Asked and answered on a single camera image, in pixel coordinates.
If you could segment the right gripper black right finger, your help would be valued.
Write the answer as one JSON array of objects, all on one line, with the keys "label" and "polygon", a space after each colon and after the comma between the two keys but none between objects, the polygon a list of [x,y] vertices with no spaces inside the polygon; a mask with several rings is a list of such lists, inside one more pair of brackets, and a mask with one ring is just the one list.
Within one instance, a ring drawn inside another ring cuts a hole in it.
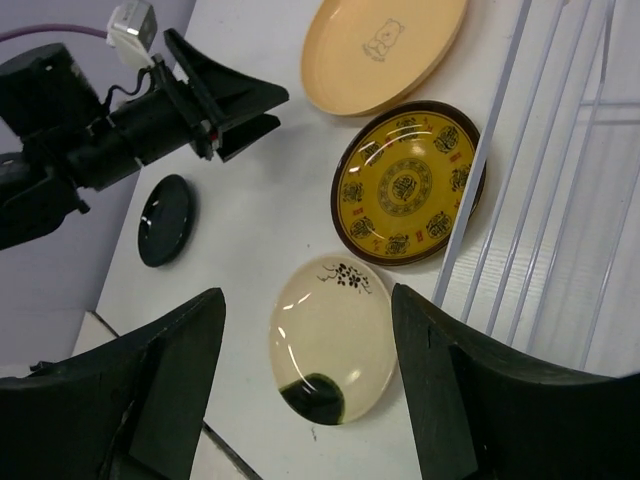
[{"label": "right gripper black right finger", "polygon": [[392,321],[425,479],[635,479],[639,378],[606,377],[522,353],[410,287]]}]

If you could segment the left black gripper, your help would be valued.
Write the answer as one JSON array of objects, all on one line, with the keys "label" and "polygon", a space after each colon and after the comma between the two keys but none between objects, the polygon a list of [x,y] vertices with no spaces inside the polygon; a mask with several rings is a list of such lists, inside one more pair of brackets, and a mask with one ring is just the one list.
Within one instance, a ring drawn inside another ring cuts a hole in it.
[{"label": "left black gripper", "polygon": [[161,56],[138,71],[136,87],[119,85],[107,91],[107,102],[121,92],[126,100],[109,108],[107,166],[142,168],[189,145],[205,160],[217,154],[228,162],[280,126],[271,110],[289,100],[288,91],[274,83],[226,67],[187,42],[175,29],[163,32],[164,42],[188,78],[178,80]]}]

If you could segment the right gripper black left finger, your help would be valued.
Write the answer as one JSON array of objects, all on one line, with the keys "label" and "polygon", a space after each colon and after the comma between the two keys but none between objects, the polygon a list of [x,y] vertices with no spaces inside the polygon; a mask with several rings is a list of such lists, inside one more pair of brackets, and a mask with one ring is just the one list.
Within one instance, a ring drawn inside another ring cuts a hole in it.
[{"label": "right gripper black left finger", "polygon": [[104,345],[2,378],[2,478],[189,478],[225,316],[211,288]]}]

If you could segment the orange round plate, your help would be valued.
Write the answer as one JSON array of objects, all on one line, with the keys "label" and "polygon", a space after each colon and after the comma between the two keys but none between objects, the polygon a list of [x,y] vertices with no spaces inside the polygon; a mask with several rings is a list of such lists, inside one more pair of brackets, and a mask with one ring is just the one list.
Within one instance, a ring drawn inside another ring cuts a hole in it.
[{"label": "orange round plate", "polygon": [[367,115],[417,88],[454,43],[466,1],[324,1],[307,31],[301,83],[336,116]]}]

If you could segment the yellow patterned black-rim plate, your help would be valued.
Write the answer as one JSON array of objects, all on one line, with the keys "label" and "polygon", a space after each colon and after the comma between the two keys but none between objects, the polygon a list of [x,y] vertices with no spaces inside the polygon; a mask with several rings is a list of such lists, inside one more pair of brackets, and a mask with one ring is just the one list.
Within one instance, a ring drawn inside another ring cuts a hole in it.
[{"label": "yellow patterned black-rim plate", "polygon": [[480,140],[456,107],[423,100],[371,120],[337,165],[330,207],[335,230],[362,260],[420,262],[450,239]]}]

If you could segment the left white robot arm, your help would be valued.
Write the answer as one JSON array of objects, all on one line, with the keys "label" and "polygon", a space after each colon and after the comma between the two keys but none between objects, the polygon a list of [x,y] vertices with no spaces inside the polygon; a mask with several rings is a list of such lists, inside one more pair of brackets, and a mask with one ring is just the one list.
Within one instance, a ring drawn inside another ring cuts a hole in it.
[{"label": "left white robot arm", "polygon": [[273,109],[288,100],[284,87],[209,59],[173,29],[164,40],[186,79],[154,56],[119,108],[61,43],[2,65],[1,117],[22,145],[1,157],[3,248],[86,213],[81,189],[104,190],[183,146],[226,161],[279,126]]}]

